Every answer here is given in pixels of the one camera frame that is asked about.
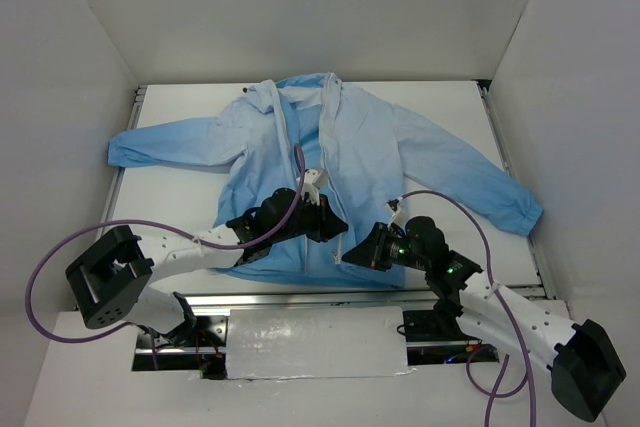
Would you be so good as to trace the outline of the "light blue zip jacket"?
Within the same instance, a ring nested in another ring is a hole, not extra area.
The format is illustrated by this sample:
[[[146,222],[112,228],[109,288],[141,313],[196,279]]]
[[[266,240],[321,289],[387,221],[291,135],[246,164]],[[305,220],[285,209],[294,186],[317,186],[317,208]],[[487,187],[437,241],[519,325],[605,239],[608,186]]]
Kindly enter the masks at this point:
[[[216,217],[223,224],[276,189],[295,186],[295,146],[308,166],[327,173],[323,193],[348,230],[324,244],[303,237],[279,243],[265,258],[230,268],[231,276],[403,287],[401,267],[376,272],[345,263],[341,255],[387,218],[386,202],[404,192],[406,180],[446,194],[510,234],[529,234],[543,212],[530,190],[462,139],[332,73],[266,80],[218,116],[122,132],[109,142],[108,162],[122,168],[228,166]]]

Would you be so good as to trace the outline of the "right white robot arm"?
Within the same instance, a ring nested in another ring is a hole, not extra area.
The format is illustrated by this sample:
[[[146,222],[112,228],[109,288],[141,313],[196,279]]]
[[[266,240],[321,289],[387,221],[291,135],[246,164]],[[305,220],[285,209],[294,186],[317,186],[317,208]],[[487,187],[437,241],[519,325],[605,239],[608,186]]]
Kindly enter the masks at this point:
[[[485,269],[448,246],[429,217],[410,219],[404,230],[376,223],[342,259],[377,271],[422,271],[438,298],[434,318],[442,336],[464,333],[539,368],[554,398],[583,421],[595,421],[626,378],[600,324],[560,317],[491,281]]]

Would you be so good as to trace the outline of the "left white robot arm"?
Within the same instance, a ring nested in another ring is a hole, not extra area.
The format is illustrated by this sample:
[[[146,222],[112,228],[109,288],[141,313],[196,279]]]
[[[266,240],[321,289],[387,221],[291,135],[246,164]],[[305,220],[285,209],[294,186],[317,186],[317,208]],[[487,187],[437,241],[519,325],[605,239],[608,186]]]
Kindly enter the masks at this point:
[[[326,195],[312,200],[289,188],[276,190],[242,216],[196,235],[139,236],[130,226],[104,233],[65,271],[87,328],[120,321],[182,346],[195,337],[198,321],[186,297],[154,283],[210,268],[233,268],[274,253],[276,244],[304,236],[327,242],[348,225]]]

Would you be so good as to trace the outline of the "aluminium rail frame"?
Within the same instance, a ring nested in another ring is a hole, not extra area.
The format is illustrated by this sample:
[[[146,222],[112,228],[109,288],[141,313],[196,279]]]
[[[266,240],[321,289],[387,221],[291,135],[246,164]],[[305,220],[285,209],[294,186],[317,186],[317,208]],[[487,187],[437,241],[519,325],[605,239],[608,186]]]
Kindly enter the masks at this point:
[[[304,152],[300,146],[294,147],[293,154],[294,154],[293,166],[295,169],[296,184],[294,187],[280,187],[278,189],[289,188],[295,191],[295,193],[298,196],[301,196],[303,180],[304,180],[304,172],[306,169],[315,168],[315,167],[310,167],[306,164]],[[168,166],[168,167],[176,167],[181,169],[190,168],[188,166],[171,166],[171,165],[153,165],[153,166]],[[191,167],[191,168],[195,168],[202,171],[227,168],[228,171],[230,172],[230,169],[228,166]],[[406,180],[404,183],[405,190],[400,195],[404,197],[404,201],[406,200],[408,195],[406,190],[407,181],[413,181],[413,180]],[[417,182],[415,183],[419,185],[423,193],[433,194],[450,201],[455,207],[459,208],[462,211],[462,213],[466,215],[474,225],[481,226],[484,222],[489,222],[483,216],[468,209],[463,204],[457,202],[456,200],[447,196],[446,194],[429,189]],[[378,222],[387,224],[388,221],[389,221],[389,212],[385,220],[378,221]],[[102,224],[101,226],[102,235],[106,233],[108,230],[116,226],[122,226],[122,225],[130,226],[131,230],[139,236],[163,236],[163,235],[187,236],[187,235],[201,234],[209,229],[213,229],[222,224],[217,224],[215,221],[215,223],[211,227],[205,228],[196,233],[190,233],[177,227],[173,227],[170,225],[166,225],[166,224],[162,224],[162,223],[154,222],[150,220],[140,220],[140,219],[111,220]],[[488,275],[491,281],[498,283],[496,278],[494,277],[493,269],[490,265],[486,264],[486,265],[479,265],[479,266],[488,272]],[[423,276],[425,277],[424,273],[420,270],[411,269],[411,268],[402,267],[402,266],[397,266],[397,267],[401,267],[404,270],[405,282],[406,282],[406,275],[408,272],[419,272],[423,274]],[[166,339],[164,339],[157,333],[154,333],[154,332],[148,332],[148,333],[156,334],[160,336],[164,345],[173,346],[181,350],[187,350],[187,349],[191,350],[204,345],[204,346],[211,347],[215,350],[226,351],[228,331],[224,331],[222,333],[216,333],[214,331],[212,323],[209,320],[207,320],[202,314],[202,312],[200,311],[200,303],[202,298],[200,295],[195,293],[194,285],[196,282],[205,282],[208,280],[222,279],[225,277],[231,277],[231,278],[235,278],[242,281],[252,281],[252,280],[245,280],[245,279],[231,276],[229,274],[229,269],[230,268],[203,269],[203,270],[185,273],[185,274],[181,274],[173,277],[168,277],[154,283],[153,285],[154,288],[160,291],[163,291],[163,292],[177,291],[186,297],[187,302],[192,308],[193,313],[195,314],[196,319],[198,321],[198,328],[195,332],[194,339],[181,346],[175,346],[170,344]],[[289,309],[302,309],[302,308],[312,309],[312,308],[330,308],[335,306],[344,307],[349,305],[374,306],[374,305],[380,305],[386,300],[400,299],[403,295],[403,290],[405,287],[405,285],[401,288],[391,288],[391,287],[353,287],[353,286],[339,287],[339,286],[285,284],[285,283],[273,283],[273,284],[275,284],[277,287],[275,292],[267,293],[267,294],[255,293],[251,295],[250,304],[253,309],[264,310],[264,309],[270,309],[275,307],[289,308]],[[429,288],[429,286],[428,286],[428,289],[429,289],[428,297],[431,301],[434,302],[436,306],[438,298],[436,294]],[[139,326],[120,321],[116,324],[113,324],[105,328],[96,329],[96,330],[91,329],[91,330],[93,331],[96,338],[102,338],[128,325],[132,325],[142,329]]]

